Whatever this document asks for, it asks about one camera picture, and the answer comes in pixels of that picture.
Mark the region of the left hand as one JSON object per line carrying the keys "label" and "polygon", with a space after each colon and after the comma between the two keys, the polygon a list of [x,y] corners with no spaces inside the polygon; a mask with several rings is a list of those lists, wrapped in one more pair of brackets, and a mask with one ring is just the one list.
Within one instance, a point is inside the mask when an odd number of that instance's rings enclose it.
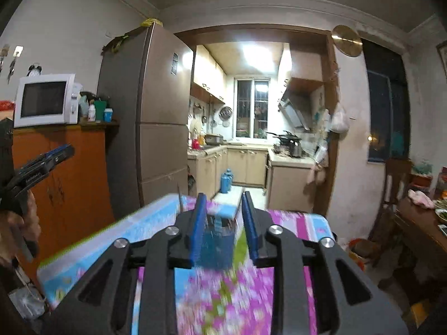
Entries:
{"label": "left hand", "polygon": [[28,241],[37,242],[41,234],[37,206],[32,191],[28,191],[27,214],[22,217],[15,212],[1,212],[1,265],[11,267],[13,258],[20,252],[12,230],[17,229],[20,236]]}

